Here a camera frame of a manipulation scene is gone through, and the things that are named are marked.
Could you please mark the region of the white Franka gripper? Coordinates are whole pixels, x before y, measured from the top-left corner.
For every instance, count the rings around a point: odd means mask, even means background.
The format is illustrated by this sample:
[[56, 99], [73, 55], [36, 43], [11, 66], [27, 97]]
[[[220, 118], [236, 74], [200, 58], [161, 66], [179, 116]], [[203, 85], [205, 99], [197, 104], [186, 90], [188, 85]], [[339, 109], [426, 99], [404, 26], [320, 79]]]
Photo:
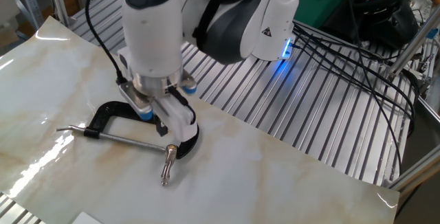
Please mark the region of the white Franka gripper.
[[175, 96], [155, 98], [151, 103], [158, 134], [163, 137], [171, 130], [179, 142], [188, 142], [197, 134], [195, 114]]

